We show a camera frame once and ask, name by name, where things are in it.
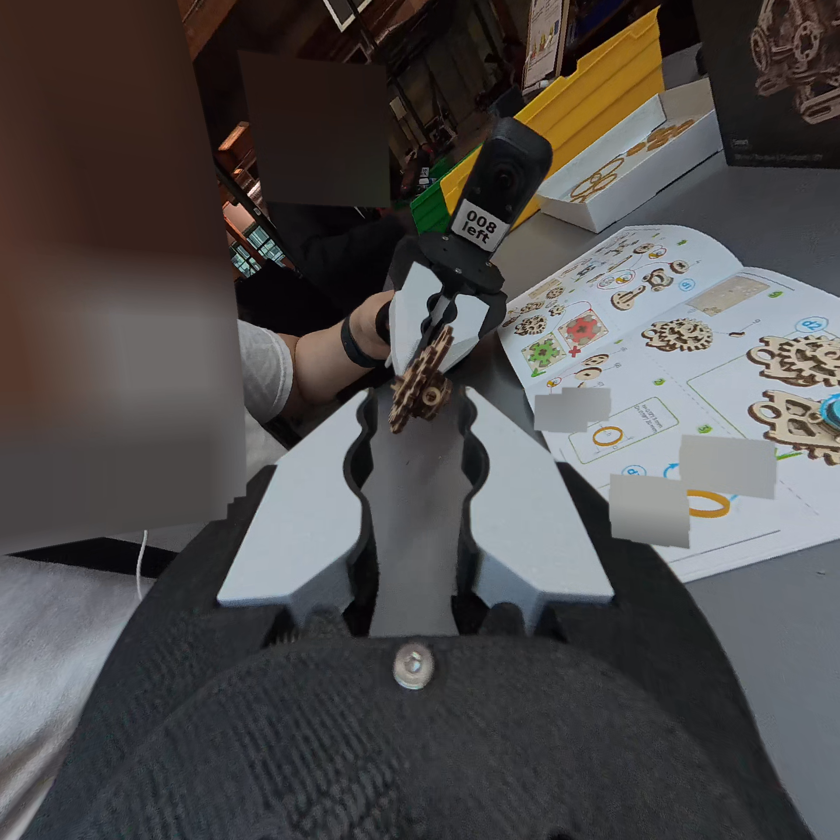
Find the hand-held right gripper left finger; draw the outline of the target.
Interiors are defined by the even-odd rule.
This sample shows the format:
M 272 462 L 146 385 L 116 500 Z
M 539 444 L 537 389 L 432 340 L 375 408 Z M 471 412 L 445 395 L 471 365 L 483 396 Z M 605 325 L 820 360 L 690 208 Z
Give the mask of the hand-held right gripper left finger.
M 374 391 L 359 392 L 276 462 L 219 606 L 280 606 L 299 627 L 329 607 L 369 635 L 380 575 L 362 490 L 378 415 Z

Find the white cardboard box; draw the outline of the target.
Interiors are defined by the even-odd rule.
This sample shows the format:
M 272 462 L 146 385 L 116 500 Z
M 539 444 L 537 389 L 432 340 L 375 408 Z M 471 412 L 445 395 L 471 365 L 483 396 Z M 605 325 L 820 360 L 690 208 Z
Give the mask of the white cardboard box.
M 599 233 L 721 150 L 706 78 L 659 93 L 546 179 L 539 210 Z

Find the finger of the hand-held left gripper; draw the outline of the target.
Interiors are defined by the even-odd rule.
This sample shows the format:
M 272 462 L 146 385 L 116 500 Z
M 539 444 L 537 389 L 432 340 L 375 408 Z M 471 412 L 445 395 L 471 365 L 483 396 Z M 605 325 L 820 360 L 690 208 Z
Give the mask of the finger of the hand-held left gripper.
M 438 335 L 451 331 L 447 352 L 437 371 L 446 374 L 478 344 L 488 316 L 496 313 L 488 297 L 459 293 L 452 298 L 440 295 L 434 304 L 434 343 Z
M 396 376 L 404 377 L 452 319 L 446 312 L 454 299 L 455 293 L 431 268 L 417 261 L 411 264 L 402 286 L 395 289 L 388 317 L 390 359 Z

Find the white printed sign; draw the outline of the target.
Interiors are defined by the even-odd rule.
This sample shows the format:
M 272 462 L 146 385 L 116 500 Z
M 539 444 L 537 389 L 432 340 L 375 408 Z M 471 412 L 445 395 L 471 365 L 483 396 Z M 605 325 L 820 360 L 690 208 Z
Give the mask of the white printed sign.
M 531 1 L 522 92 L 555 77 L 567 40 L 571 1 Z

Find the black wristband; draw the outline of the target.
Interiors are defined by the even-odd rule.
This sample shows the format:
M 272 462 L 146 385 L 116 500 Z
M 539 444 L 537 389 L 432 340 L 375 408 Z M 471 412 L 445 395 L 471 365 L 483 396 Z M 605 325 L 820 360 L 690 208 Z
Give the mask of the black wristband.
M 367 370 L 385 365 L 385 360 L 375 359 L 362 350 L 361 346 L 353 336 L 350 325 L 350 316 L 347 316 L 341 323 L 340 339 L 345 355 L 351 363 Z

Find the green plastic bin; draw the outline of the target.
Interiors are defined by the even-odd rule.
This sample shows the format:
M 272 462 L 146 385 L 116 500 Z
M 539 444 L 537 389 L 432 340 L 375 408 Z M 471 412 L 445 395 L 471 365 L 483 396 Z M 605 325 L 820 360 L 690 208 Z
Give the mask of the green plastic bin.
M 454 166 L 435 184 L 411 202 L 416 231 L 445 233 L 455 213 L 461 193 L 480 153 L 481 145 Z

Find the white shirt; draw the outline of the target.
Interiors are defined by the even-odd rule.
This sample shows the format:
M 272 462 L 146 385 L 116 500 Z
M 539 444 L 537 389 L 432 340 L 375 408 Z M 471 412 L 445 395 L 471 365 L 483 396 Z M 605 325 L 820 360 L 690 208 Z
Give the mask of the white shirt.
M 182 550 L 202 523 L 149 531 L 152 550 Z M 2 558 L 1 827 L 19 838 L 46 796 L 81 710 L 112 647 L 139 604 L 134 571 L 143 532 L 106 538 L 104 558 L 71 543 L 80 559 Z

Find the illustrated instruction booklet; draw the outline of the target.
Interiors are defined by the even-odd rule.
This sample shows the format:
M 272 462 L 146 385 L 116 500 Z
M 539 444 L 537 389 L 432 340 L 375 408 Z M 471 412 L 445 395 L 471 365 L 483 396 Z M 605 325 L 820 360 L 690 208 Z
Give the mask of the illustrated instruction booklet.
M 605 419 L 541 432 L 608 496 L 686 488 L 682 582 L 838 540 L 838 299 L 673 225 L 624 227 L 508 303 L 498 334 L 530 404 L 607 390 Z

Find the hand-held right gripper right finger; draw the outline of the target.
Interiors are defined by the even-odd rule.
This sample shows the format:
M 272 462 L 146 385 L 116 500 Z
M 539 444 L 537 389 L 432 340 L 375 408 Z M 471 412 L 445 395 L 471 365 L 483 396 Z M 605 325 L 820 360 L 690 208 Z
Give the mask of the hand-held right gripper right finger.
M 607 606 L 615 596 L 551 454 L 476 388 L 458 392 L 460 514 L 451 610 L 460 634 L 511 605 L 526 634 L 547 608 Z

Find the person's left forearm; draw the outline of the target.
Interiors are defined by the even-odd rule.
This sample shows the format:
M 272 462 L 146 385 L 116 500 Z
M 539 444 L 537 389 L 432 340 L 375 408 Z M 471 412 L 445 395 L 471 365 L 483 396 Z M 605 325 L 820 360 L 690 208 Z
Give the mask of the person's left forearm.
M 348 319 L 302 337 L 276 336 L 291 360 L 291 389 L 280 415 L 299 420 L 310 411 L 333 401 L 337 394 L 359 380 L 366 369 L 352 362 L 343 344 L 342 328 Z

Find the wooden gear assembly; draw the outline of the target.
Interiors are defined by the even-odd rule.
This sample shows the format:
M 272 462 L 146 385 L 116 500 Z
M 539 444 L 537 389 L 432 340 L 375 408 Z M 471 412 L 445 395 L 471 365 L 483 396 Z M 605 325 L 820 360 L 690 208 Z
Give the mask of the wooden gear assembly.
M 445 326 L 392 384 L 392 408 L 388 425 L 393 434 L 403 431 L 411 418 L 432 422 L 446 406 L 453 392 L 452 382 L 441 365 L 453 343 L 453 329 Z

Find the black model kit box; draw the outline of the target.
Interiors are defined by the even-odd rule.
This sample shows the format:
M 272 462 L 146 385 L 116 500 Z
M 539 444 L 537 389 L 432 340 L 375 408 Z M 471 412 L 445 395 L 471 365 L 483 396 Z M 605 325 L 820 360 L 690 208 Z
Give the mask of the black model kit box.
M 838 169 L 839 2 L 693 8 L 727 163 Z

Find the person's left hand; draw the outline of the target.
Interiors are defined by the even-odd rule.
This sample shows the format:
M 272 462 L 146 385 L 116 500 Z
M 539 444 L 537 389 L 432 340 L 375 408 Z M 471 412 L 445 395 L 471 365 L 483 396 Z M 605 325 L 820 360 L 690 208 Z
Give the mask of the person's left hand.
M 378 322 L 387 324 L 388 313 L 380 318 L 381 311 L 386 311 L 394 297 L 393 290 L 384 290 L 368 297 L 351 318 L 351 332 L 360 350 L 373 360 L 384 362 L 390 355 L 390 339 L 384 338 L 386 328 L 377 326 Z

